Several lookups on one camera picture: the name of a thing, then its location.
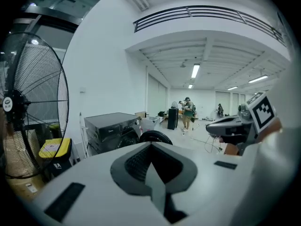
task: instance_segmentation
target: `white floor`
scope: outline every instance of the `white floor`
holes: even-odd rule
[[[173,145],[214,154],[224,152],[226,144],[219,143],[218,139],[214,141],[205,129],[205,126],[210,123],[210,121],[195,121],[194,124],[190,123],[188,132],[182,131],[184,125],[181,120],[178,121],[178,127],[175,130],[167,129],[167,123],[167,120],[162,122],[155,127],[155,130],[167,135]]]

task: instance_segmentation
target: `large industrial fan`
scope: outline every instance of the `large industrial fan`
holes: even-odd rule
[[[1,167],[10,178],[30,178],[56,156],[68,121],[69,96],[62,64],[40,37],[9,34],[0,55]],[[46,140],[56,138],[40,149]]]

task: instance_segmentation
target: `ceiling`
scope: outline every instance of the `ceiling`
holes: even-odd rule
[[[255,43],[204,37],[179,40],[140,49],[167,79],[172,88],[227,90],[254,93],[270,89],[289,61],[269,53]],[[200,64],[197,77],[191,78],[194,64]],[[248,83],[260,75],[267,79]]]

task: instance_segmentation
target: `black metal railing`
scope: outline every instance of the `black metal railing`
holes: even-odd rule
[[[170,8],[150,14],[134,22],[135,32],[155,24],[185,17],[215,17],[243,23],[270,35],[285,46],[281,33],[264,21],[237,10],[208,5]]]

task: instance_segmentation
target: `man standing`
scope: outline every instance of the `man standing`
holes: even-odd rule
[[[183,131],[188,131],[190,119],[193,116],[193,103],[190,101],[189,97],[185,98],[185,102],[186,102],[186,104],[185,104],[184,111],[183,111],[183,124],[184,124]]]

